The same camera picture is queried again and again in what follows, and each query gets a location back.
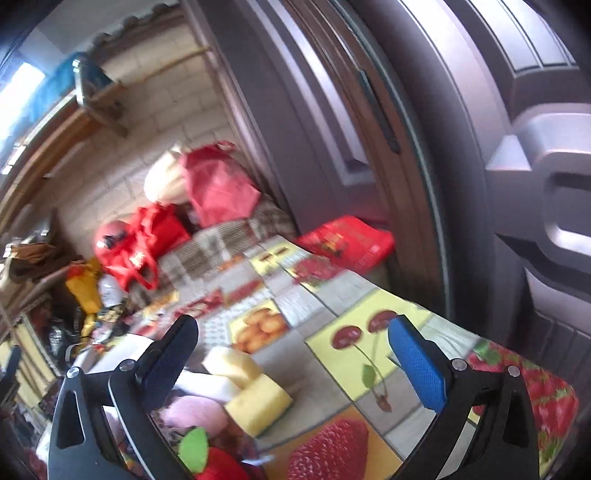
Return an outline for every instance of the red plastic bag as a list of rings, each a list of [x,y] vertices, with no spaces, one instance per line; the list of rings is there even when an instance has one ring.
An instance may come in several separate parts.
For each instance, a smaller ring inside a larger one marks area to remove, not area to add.
[[[158,287],[156,260],[190,239],[174,215],[174,208],[174,205],[164,207],[159,203],[140,207],[129,222],[126,237],[112,249],[97,249],[103,269],[113,275],[124,290],[128,291],[132,280],[155,290]],[[142,274],[144,268],[150,274],[149,279]]]
[[[394,249],[394,236],[346,215],[302,235],[296,244],[359,274],[378,265]]]
[[[202,228],[249,217],[261,196],[229,155],[234,148],[233,143],[220,141],[193,150],[179,160]]]

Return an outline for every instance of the metal screw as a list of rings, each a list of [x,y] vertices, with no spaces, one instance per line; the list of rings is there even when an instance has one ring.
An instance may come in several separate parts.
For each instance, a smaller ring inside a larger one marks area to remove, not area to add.
[[[519,368],[517,368],[515,365],[510,365],[509,368],[507,368],[507,372],[509,372],[509,375],[512,377],[518,377],[521,375]]]
[[[454,370],[463,372],[466,368],[468,368],[468,364],[465,360],[462,360],[461,358],[454,358],[452,360],[452,367],[454,368]]]
[[[129,370],[131,370],[133,367],[135,366],[135,360],[123,360],[121,362],[121,365],[119,366],[119,370],[121,370],[122,372],[129,372]]]
[[[66,376],[68,378],[74,378],[74,377],[77,377],[79,373],[80,373],[80,369],[78,367],[72,367],[68,370],[68,372],[66,373]]]

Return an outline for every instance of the pink yarn ball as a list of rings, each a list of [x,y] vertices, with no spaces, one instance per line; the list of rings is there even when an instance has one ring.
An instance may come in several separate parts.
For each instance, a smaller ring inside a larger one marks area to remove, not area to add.
[[[207,436],[214,438],[228,425],[228,417],[219,403],[204,397],[179,397],[162,412],[162,420],[169,427],[186,429],[203,427]]]

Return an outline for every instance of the bright light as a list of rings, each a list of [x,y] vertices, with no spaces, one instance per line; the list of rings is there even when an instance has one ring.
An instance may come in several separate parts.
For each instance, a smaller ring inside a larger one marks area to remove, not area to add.
[[[23,63],[0,92],[0,142],[6,140],[10,127],[21,116],[23,107],[44,78],[41,70]]]

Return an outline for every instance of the cream plastic bag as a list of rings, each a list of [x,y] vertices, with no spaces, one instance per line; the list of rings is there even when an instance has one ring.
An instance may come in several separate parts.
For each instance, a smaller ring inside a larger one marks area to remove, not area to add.
[[[190,151],[188,147],[176,144],[152,165],[144,181],[144,193],[150,202],[181,205],[189,201],[183,168],[178,163],[187,151]]]

